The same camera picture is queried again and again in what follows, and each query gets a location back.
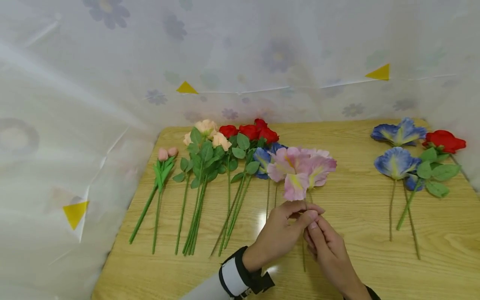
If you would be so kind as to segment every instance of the black sleeve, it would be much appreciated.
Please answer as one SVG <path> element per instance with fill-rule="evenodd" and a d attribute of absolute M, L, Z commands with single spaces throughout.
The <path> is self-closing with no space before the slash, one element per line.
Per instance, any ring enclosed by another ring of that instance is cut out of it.
<path fill-rule="evenodd" d="M 367 288 L 367 291 L 370 294 L 372 300 L 381 300 L 380 297 L 373 291 L 373 289 L 369 288 L 368 286 L 365 287 Z"/>

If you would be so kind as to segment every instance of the hand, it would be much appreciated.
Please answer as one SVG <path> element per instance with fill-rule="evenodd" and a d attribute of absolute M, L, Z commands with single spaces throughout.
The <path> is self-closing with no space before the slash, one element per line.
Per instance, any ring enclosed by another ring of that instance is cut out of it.
<path fill-rule="evenodd" d="M 243 254 L 247 270 L 257 271 L 290 252 L 305 228 L 324 212 L 318 205 L 306 201 L 287 201 L 272 209 L 257 240 Z M 290 225 L 289 218 L 297 221 Z"/>
<path fill-rule="evenodd" d="M 325 277 L 347 300 L 372 300 L 355 273 L 343 238 L 319 216 L 304 231 L 308 250 Z"/>

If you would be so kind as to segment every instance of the pink iris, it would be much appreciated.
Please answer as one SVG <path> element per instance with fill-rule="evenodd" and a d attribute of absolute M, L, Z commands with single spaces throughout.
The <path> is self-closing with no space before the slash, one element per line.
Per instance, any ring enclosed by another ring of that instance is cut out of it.
<path fill-rule="evenodd" d="M 270 155 L 274 163 L 267 166 L 268 176 L 276 182 L 285 179 L 284 197 L 290 201 L 305 199 L 307 189 L 324 185 L 336 170 L 336 160 L 325 150 L 290 147 Z"/>

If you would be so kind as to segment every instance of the black wrist strap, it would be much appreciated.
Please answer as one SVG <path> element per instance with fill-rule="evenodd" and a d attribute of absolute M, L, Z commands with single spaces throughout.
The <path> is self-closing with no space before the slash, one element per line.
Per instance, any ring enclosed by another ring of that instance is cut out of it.
<path fill-rule="evenodd" d="M 262 276 L 262 270 L 257 270 L 253 273 L 250 273 L 245 265 L 243 264 L 243 254 L 245 253 L 245 250 L 247 250 L 247 246 L 244 246 L 240 249 L 238 249 L 235 253 L 233 253 L 229 258 L 227 258 L 223 264 L 228 262 L 230 259 L 235 259 L 235 266 L 237 267 L 237 271 L 243 281 L 243 283 L 248 286 L 253 293 L 258 294 L 260 292 L 265 292 L 269 288 L 275 286 L 275 283 L 273 282 L 272 278 L 270 277 L 269 273 L 266 272 Z M 223 287 L 223 289 L 230 295 L 230 297 L 233 297 L 235 300 L 236 299 L 243 299 L 246 295 L 250 293 L 250 291 L 246 291 L 242 295 L 239 296 L 234 296 L 231 294 L 231 292 L 228 290 L 228 287 L 225 285 L 225 282 L 223 280 L 223 274 L 222 274 L 222 268 L 218 271 L 218 275 L 220 277 L 220 283 Z"/>

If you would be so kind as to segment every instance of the white sleeve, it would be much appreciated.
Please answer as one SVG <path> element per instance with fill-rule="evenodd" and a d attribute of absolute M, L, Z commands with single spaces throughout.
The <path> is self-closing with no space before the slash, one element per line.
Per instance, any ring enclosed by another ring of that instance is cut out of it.
<path fill-rule="evenodd" d="M 221 270 L 204 281 L 201 285 L 194 288 L 190 293 L 183 296 L 182 300 L 229 300 L 230 295 L 222 286 L 220 276 L 223 283 L 233 296 L 239 296 L 248 290 L 248 286 L 243 282 L 240 273 L 235 264 L 235 258 L 231 258 L 221 267 Z"/>

